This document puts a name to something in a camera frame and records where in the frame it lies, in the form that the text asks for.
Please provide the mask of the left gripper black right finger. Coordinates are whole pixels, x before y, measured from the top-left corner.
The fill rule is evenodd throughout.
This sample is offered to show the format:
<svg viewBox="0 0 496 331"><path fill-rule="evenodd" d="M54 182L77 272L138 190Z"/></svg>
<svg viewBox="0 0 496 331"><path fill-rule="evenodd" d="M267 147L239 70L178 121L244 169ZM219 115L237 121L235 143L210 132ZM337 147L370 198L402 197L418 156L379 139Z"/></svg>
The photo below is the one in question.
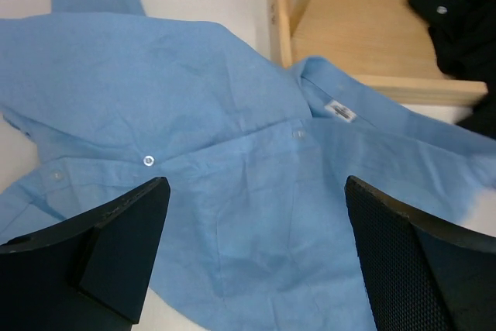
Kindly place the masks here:
<svg viewBox="0 0 496 331"><path fill-rule="evenodd" d="M346 207L379 330L493 330L495 238L350 176Z"/></svg>

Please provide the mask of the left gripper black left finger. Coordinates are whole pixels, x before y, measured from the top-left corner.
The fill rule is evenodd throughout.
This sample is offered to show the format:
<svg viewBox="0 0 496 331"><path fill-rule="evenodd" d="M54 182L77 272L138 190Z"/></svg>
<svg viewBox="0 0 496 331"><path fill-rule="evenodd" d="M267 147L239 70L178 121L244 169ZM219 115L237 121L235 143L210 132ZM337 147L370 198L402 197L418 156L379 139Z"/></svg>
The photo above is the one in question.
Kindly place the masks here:
<svg viewBox="0 0 496 331"><path fill-rule="evenodd" d="M130 330L140 321L170 185L121 197L1 246L3 330Z"/></svg>

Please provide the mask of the light blue button shirt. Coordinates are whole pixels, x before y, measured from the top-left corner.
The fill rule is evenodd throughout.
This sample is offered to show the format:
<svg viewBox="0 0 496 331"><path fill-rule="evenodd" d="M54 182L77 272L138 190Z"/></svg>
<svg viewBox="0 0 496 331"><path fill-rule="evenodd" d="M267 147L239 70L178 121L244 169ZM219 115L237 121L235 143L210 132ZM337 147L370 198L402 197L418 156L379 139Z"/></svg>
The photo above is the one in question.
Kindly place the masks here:
<svg viewBox="0 0 496 331"><path fill-rule="evenodd" d="M2 192L2 242L165 177L150 285L210 330L374 329L350 175L450 222L495 186L493 140L321 57L284 69L218 23L151 18L140 0L3 19L1 112L40 160Z"/></svg>

